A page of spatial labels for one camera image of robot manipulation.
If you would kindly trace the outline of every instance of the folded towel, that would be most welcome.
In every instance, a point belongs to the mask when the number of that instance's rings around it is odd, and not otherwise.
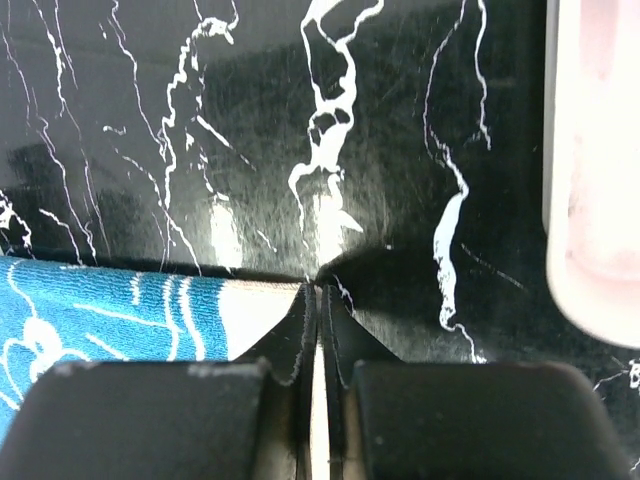
[[[286,315],[298,287],[0,256],[0,443],[55,363],[232,360]]]

